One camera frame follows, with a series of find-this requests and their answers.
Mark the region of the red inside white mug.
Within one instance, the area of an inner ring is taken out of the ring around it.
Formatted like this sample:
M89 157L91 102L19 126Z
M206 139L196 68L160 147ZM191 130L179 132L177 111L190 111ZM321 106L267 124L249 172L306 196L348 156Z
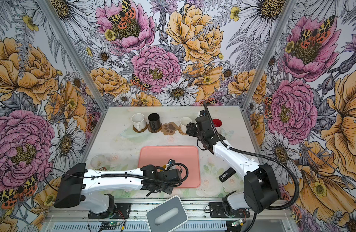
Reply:
M213 121L213 123L214 123L216 128L220 128L223 125L222 124L223 122L220 119L213 119L212 121Z

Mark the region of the black mug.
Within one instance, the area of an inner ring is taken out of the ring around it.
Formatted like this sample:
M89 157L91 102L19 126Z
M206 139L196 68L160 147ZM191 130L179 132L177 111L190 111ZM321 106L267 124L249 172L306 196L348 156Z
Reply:
M151 113L148 116L149 125L153 130L156 130L162 126L160 116L157 113Z

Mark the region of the dark brown round wooden coaster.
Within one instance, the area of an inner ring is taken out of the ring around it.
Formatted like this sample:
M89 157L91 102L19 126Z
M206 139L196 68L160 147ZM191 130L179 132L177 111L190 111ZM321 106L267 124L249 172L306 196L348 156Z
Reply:
M153 130L153 129L150 127L150 125L148 125L148 131L149 131L150 133L158 133L158 132L161 131L161 129L162 129L162 126L161 126L160 128L158 128L158 129L156 129L156 130Z

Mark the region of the light brown round wooden coaster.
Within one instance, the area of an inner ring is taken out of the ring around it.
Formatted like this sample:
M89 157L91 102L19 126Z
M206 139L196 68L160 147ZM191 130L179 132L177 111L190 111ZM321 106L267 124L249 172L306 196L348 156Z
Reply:
M134 132L136 132L136 133L142 133L142 132L144 132L144 131L146 131L147 129L148 129L148 125L146 125L142 130L138 130L134 125L132 126L132 129L133 129L133 131Z

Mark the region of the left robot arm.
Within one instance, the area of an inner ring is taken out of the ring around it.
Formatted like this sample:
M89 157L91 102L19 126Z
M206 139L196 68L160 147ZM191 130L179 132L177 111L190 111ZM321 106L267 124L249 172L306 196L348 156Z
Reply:
M146 190L148 195L171 194L188 176L188 168L182 163L174 163L167 168L149 164L126 171L87 169L84 163L79 163L63 173L54 207L82 206L95 214L112 212L114 198L102 194L102 191L131 189Z

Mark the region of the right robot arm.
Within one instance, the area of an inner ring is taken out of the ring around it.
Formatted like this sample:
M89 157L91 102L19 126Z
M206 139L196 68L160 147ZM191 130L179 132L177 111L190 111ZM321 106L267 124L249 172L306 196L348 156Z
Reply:
M205 150L226 161L243 179L243 191L233 191L222 199L223 210L230 215L235 210L250 209L254 213L278 210L273 203L281 197L277 180L271 166L259 164L248 158L243 151L235 151L230 143L213 128L207 116L196 118L186 126L186 133L195 137Z

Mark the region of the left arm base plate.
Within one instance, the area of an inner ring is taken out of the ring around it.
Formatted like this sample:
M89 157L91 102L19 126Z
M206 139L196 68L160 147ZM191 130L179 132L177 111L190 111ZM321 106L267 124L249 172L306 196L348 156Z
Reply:
M131 203L115 203L113 211L107 211L101 214L90 212L89 219L128 219L131 206Z

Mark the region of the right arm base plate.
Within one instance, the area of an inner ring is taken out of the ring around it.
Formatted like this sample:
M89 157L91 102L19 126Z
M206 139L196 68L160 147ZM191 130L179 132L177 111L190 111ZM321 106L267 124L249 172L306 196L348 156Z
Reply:
M211 218L249 218L251 216L248 209L240 208L234 210L230 206L220 202L210 202L209 213Z

